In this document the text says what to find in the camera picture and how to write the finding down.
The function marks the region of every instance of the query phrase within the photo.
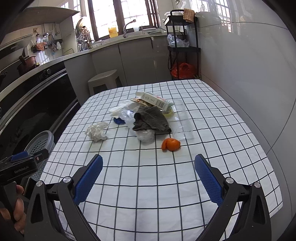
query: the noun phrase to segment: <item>cardboard box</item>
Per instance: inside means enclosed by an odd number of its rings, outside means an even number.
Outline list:
[[[161,98],[157,95],[147,93],[147,92],[136,92],[136,96],[148,102],[149,104],[157,106],[158,108],[164,111],[168,109],[169,103],[166,101],[166,99]]]

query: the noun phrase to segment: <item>black oven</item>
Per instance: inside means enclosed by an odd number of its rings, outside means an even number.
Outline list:
[[[57,141],[80,108],[66,69],[55,69],[50,77],[36,74],[0,101],[0,159],[23,151],[44,130]]]

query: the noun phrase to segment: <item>white tablecloth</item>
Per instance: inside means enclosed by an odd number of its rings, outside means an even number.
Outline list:
[[[108,113],[136,91],[153,92],[165,99],[182,99],[194,129],[194,139],[181,141],[175,152],[162,151],[161,143],[172,134],[140,142],[127,126],[116,125]],[[94,143],[84,134],[92,123],[110,123],[107,140]],[[195,241],[217,205],[209,200],[192,160],[202,153],[225,177],[238,183],[261,183],[270,216],[282,207],[281,191],[271,164],[258,141],[212,88],[200,80],[121,87],[90,97],[71,120],[41,179],[55,183],[99,153],[104,168],[80,209],[102,241]],[[57,203],[65,230],[71,234]],[[239,205],[225,231],[228,237]]]

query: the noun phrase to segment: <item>finger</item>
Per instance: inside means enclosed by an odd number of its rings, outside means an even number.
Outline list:
[[[10,213],[6,208],[0,208],[0,213],[5,220],[10,220]]]
[[[25,224],[26,224],[26,214],[24,213],[22,218],[15,223],[15,229],[17,231],[22,231],[25,228]]]
[[[16,221],[19,221],[24,215],[24,202],[22,199],[18,198],[15,203],[15,210],[13,211],[13,216]]]
[[[23,194],[23,192],[24,192],[24,188],[22,186],[20,186],[20,185],[17,185],[17,193],[18,194]]]

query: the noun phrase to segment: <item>gray cloth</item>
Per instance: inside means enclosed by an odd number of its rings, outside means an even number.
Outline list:
[[[168,121],[161,113],[158,107],[141,107],[137,113],[135,113],[135,126],[134,131],[142,131],[147,129],[152,129],[156,131],[169,131]]]

